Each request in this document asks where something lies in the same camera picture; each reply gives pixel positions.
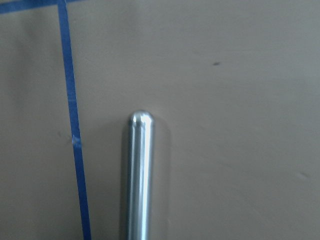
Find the steel muddler with black tip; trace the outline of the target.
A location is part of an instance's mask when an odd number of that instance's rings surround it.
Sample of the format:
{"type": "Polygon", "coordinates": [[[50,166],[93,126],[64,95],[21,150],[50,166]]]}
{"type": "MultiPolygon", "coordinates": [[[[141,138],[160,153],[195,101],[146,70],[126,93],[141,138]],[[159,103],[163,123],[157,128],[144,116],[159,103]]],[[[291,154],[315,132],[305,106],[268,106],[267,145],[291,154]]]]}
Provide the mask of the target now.
{"type": "Polygon", "coordinates": [[[148,240],[150,235],[154,125],[145,110],[133,112],[128,119],[128,240],[148,240]]]}

